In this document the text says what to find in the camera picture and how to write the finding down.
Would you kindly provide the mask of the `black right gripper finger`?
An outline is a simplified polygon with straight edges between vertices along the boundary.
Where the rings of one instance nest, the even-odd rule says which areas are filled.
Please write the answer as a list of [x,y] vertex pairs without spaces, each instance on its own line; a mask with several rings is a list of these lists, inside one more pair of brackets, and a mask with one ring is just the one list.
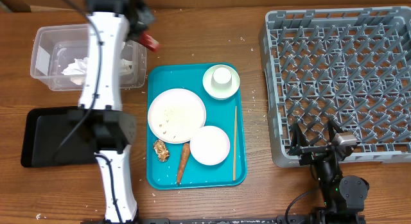
[[292,131],[292,141],[291,141],[291,148],[299,148],[299,147],[306,147],[309,146],[306,137],[304,136],[298,122],[295,122],[291,126]]
[[328,127],[329,141],[335,146],[340,145],[337,134],[344,133],[343,129],[341,129],[341,127],[339,127],[332,119],[329,119],[327,121],[327,127]]

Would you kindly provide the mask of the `orange carrot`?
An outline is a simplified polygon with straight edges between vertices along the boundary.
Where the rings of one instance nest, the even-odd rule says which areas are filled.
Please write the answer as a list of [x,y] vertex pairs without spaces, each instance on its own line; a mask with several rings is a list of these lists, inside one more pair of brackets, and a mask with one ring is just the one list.
[[182,153],[180,156],[179,168],[177,172],[177,185],[181,183],[182,176],[184,174],[184,170],[185,170],[190,154],[191,153],[190,153],[189,143],[188,142],[184,143],[182,147]]

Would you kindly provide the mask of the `large white plate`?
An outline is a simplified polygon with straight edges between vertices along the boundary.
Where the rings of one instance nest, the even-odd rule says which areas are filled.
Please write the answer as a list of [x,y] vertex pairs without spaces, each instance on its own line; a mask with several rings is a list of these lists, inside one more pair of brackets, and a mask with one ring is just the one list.
[[160,93],[148,109],[148,126],[158,139],[181,144],[190,141],[205,125],[204,102],[187,89],[169,89]]

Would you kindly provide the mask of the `pile of rice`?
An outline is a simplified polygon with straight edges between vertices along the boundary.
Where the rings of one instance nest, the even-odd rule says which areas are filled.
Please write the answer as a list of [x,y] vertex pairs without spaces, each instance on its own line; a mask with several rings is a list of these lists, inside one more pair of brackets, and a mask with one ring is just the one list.
[[163,134],[178,132],[188,125],[186,109],[182,107],[165,108],[161,112],[159,127]]

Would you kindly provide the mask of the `brown walnut food scrap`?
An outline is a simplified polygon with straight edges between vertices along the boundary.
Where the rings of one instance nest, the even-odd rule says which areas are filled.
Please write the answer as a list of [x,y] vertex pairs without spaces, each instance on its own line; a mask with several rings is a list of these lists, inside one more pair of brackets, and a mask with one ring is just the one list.
[[153,144],[153,149],[160,162],[166,162],[169,159],[170,152],[162,140],[157,139]]

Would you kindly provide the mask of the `red snack wrapper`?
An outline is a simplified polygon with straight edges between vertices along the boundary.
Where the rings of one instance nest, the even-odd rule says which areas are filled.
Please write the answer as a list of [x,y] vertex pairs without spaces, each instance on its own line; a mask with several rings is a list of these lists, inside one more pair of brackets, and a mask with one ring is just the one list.
[[139,43],[153,52],[156,52],[159,48],[159,42],[145,32],[141,34]]

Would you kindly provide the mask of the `white napkin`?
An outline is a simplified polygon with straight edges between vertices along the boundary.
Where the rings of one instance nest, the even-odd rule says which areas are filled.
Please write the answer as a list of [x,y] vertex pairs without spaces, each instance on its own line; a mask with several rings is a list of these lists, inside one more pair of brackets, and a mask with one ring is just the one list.
[[[70,76],[70,80],[76,85],[83,85],[85,78],[83,75],[87,73],[87,61],[88,58],[83,59],[75,58],[72,64],[69,64],[63,71],[62,74],[65,76]],[[132,72],[133,61],[121,60],[121,67],[119,74],[121,76],[130,74]]]

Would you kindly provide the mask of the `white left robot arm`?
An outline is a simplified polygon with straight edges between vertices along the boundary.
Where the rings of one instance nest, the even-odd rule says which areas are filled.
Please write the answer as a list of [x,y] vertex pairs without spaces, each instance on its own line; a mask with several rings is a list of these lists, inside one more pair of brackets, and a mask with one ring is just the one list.
[[123,111],[120,93],[121,52],[128,40],[156,48],[145,34],[154,18],[144,0],[85,0],[79,9],[88,25],[88,60],[78,107],[68,113],[98,164],[105,194],[103,223],[139,223],[132,190],[130,150],[136,120]]

